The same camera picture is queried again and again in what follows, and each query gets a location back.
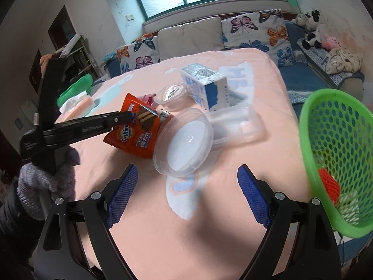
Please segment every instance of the light switch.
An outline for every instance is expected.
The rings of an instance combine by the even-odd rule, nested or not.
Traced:
[[[126,15],[126,19],[127,19],[127,21],[130,21],[130,20],[134,20],[135,17],[134,17],[133,14],[130,14],[130,15]]]

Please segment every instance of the chocolate wafer image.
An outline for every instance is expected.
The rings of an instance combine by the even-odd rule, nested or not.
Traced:
[[[141,125],[141,129],[144,131],[149,131],[154,123],[157,114],[148,108],[140,107],[140,110],[136,114],[136,119],[139,121]]]

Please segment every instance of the white cushion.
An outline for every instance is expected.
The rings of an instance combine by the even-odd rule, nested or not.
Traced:
[[[280,10],[256,11],[222,20],[227,49],[253,47],[264,51],[278,67],[295,63]]]
[[[119,47],[117,58],[121,64],[121,73],[159,63],[158,36],[144,37],[130,45]]]
[[[219,17],[162,29],[158,38],[161,61],[205,51],[224,50]]]

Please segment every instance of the pink bedsheet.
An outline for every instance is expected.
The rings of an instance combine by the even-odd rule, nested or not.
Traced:
[[[135,96],[150,94],[180,81],[174,68],[198,62],[218,70],[219,66],[236,66],[245,61],[253,69],[253,105],[266,133],[254,143],[211,153],[207,161],[210,165],[197,171],[187,190],[177,188],[180,180],[157,173],[151,159],[141,159],[103,143],[104,135],[73,145],[81,156],[81,165],[76,167],[77,199],[101,191],[129,163],[139,169],[138,184],[122,219],[111,229],[138,279],[238,279],[265,233],[237,183],[238,167],[247,164],[275,192],[282,191],[294,200],[310,199],[297,120],[280,72],[265,53],[254,48],[168,59],[115,77],[93,96],[95,99],[116,85],[118,95],[94,114],[117,111],[128,92]],[[185,214],[183,201],[195,211]],[[82,225],[79,229],[86,255],[97,265],[86,228]],[[290,250],[288,246],[278,268],[283,269]]]

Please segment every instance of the clear plastic lid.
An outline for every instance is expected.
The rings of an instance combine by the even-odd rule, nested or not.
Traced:
[[[213,144],[213,128],[197,108],[177,114],[157,137],[154,166],[164,175],[184,177],[206,160]]]
[[[154,97],[154,102],[161,104],[168,111],[178,110],[183,107],[188,98],[187,88],[183,82],[166,86]]]
[[[250,104],[204,114],[190,108],[177,114],[157,137],[154,166],[163,175],[184,177],[206,160],[212,146],[255,140],[263,126]]]

